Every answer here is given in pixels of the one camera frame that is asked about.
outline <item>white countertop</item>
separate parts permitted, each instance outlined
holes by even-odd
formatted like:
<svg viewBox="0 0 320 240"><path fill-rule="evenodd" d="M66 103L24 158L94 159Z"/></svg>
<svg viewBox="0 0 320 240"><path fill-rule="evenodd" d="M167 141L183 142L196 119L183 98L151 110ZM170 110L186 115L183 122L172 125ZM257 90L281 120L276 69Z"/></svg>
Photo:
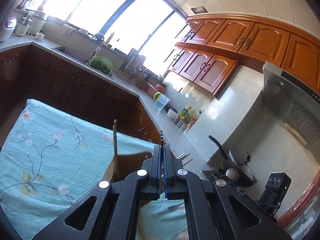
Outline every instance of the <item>white countertop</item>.
<svg viewBox="0 0 320 240"><path fill-rule="evenodd" d="M160 113L158 113L158 111L153 107L154 100L145 91L140 90L138 87L128 82L127 80L121 79L121 77L118 76L116 73L112 73L113 79L111 79L108 76L96 71L95 69L90 68L87 65L82 64L74 60L73 58L68 57L65 54L62 54L52 49L62 47L63 45L55 41L52 41L46 37L39 41L36 40L34 36L27 35L25 37L18 37L15 34L13 34L6 41L0 42L0 53L9 49L14 49L17 47L27 45L33 45L40 49L43 49L139 98L140 102L144 106L145 110L147 111L149 117L153 121L156 128L159 131L163 131L164 140L166 141L166 143L170 145L172 153L175 156L179 156L184 152L190 153L190 155L186 159L184 159L183 163L187 162L190 159L193 160L186 164L184 168L198 175L201 169L208 167L201 155L189 143L189 141L182 134L180 129L173 123L172 120L170 120L167 117L166 112L161 111Z"/></svg>

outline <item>range hood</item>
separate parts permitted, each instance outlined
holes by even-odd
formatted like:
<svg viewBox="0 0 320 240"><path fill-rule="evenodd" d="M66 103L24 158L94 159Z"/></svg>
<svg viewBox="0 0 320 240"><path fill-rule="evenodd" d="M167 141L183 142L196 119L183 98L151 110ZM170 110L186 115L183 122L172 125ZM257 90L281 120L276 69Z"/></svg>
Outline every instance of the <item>range hood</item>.
<svg viewBox="0 0 320 240"><path fill-rule="evenodd" d="M320 157L320 96L281 68L263 65L263 107Z"/></svg>

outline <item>rice cooker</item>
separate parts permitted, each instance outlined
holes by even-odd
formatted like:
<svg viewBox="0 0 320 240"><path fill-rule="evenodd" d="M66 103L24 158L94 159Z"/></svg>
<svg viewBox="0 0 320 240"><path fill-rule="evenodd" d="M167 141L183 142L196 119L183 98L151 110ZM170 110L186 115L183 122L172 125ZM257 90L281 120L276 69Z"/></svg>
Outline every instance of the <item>rice cooker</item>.
<svg viewBox="0 0 320 240"><path fill-rule="evenodd" d="M10 37L14 28L16 27L16 24L17 24L17 19L13 17L9 17L5 21L4 26L0 31L0 41L5 41Z"/></svg>

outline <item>cabinet handle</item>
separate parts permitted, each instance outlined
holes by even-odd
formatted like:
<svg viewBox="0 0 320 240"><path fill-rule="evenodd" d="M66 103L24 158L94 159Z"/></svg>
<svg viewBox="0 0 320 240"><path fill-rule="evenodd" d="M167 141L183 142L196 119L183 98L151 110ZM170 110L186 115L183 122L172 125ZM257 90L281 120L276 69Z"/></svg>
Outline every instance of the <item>cabinet handle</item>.
<svg viewBox="0 0 320 240"><path fill-rule="evenodd" d="M241 39L239 39L238 45L240 45L243 40L244 40L244 37L242 37Z"/></svg>
<svg viewBox="0 0 320 240"><path fill-rule="evenodd" d="M250 42L249 39L247 39L247 40L245 41L245 43L244 43L244 46L245 46L245 47L247 46L247 43L248 43L248 42Z"/></svg>
<svg viewBox="0 0 320 240"><path fill-rule="evenodd" d="M200 70L203 70L201 67L202 67L203 65L205 65L205 64L206 64L205 62L201 64Z"/></svg>
<svg viewBox="0 0 320 240"><path fill-rule="evenodd" d="M206 67L210 67L210 64L208 63L207 65L204 66L204 69L203 69L204 72Z"/></svg>

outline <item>kitchen sink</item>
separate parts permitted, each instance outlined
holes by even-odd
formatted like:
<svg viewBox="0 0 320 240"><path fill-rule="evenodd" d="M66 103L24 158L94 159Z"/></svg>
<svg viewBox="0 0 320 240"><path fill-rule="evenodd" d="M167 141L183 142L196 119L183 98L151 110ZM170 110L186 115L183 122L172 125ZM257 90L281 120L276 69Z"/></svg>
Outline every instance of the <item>kitchen sink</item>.
<svg viewBox="0 0 320 240"><path fill-rule="evenodd" d="M86 62L88 62L88 58L86 56L83 56L82 54L72 50L72 49L69 49L68 47L58 47L58 48L53 48L83 64L85 64Z"/></svg>

